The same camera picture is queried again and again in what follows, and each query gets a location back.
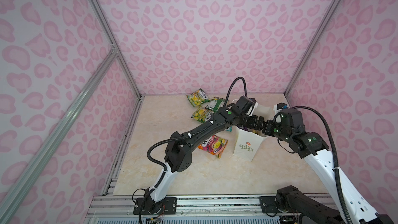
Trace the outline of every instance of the pink leopard print wallpaper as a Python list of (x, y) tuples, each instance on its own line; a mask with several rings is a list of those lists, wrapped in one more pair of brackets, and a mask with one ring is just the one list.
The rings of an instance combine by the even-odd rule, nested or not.
[(284, 92), (331, 0), (99, 1), (140, 92), (165, 94)]
[[(398, 2), (344, 0), (289, 98), (330, 124), (339, 162), (380, 213), (398, 222)], [(305, 124), (327, 137), (306, 112)]]
[(0, 0), (0, 201), (109, 50), (87, 0)]
[(10, 224), (81, 223), (102, 190), (135, 102), (115, 61)]

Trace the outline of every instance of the marble tabletop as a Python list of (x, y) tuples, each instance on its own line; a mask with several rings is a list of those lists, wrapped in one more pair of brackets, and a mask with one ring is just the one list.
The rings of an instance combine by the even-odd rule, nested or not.
[[(225, 97), (225, 94), (208, 94)], [(241, 94), (231, 94), (230, 100)], [(253, 94), (257, 102), (272, 107), (286, 102), (283, 94)], [(132, 195), (138, 188), (154, 184), (162, 167), (147, 159), (147, 150), (154, 143), (168, 139), (178, 131), (186, 132), (200, 125), (191, 118), (195, 108), (185, 95), (146, 96), (125, 153), (114, 195)], [(192, 164), (181, 172), (170, 187), (170, 195), (198, 194), (267, 194), (288, 185), (304, 193), (327, 192), (315, 172), (297, 154), (289, 154), (269, 137), (261, 143), (253, 161), (233, 155), (236, 134), (222, 131), (217, 134), (228, 144), (217, 158), (200, 149), (192, 153)], [(166, 145), (157, 147), (152, 157), (164, 161)]]

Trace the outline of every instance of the candy bag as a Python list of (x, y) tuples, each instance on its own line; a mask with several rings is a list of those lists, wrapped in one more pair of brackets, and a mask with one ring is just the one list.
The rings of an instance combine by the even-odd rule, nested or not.
[(212, 155), (216, 155), (218, 158), (221, 158), (221, 154), (224, 151), (227, 143), (227, 139), (213, 135), (212, 137), (204, 141), (201, 145), (199, 145), (198, 148), (209, 152)]
[(191, 118), (196, 119), (197, 121), (204, 123), (211, 118), (211, 113), (209, 109), (199, 107), (191, 116)]
[(193, 107), (199, 106), (200, 104), (210, 101), (202, 89), (199, 89), (191, 93), (190, 95), (187, 95), (187, 98)]
[(217, 112), (221, 107), (224, 106), (224, 103), (225, 99), (221, 99), (219, 97), (213, 97), (206, 108), (213, 112)]

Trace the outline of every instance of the black mounting plate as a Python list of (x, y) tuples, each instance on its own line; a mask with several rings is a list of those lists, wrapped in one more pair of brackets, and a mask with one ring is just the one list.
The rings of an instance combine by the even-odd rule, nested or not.
[[(143, 200), (143, 198), (136, 199), (135, 205), (138, 207), (134, 206), (133, 214), (138, 214), (142, 200)], [(176, 209), (177, 209), (177, 198), (176, 197), (166, 197), (165, 199), (163, 199), (160, 202), (161, 202), (161, 205), (164, 205), (164, 214), (176, 214)], [(142, 210), (141, 214), (144, 215), (144, 214), (151, 214), (151, 213), (149, 212), (149, 209), (146, 209), (144, 206), (144, 209)]]
[(263, 214), (274, 214), (274, 213), (282, 213), (278, 210), (275, 204), (275, 197), (259, 197), (261, 211)]

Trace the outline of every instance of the white paper bag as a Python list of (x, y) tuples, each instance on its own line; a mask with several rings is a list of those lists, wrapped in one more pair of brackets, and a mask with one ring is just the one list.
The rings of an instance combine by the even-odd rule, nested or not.
[[(258, 105), (253, 111), (254, 115), (263, 116), (265, 120), (272, 119), (275, 115), (275, 111), (271, 107), (264, 107)], [(238, 127), (233, 127), (236, 131), (236, 143), (234, 156), (241, 157), (247, 161), (252, 161), (254, 155), (256, 154), (258, 148), (267, 136), (260, 133), (260, 135), (247, 132), (239, 129)]]

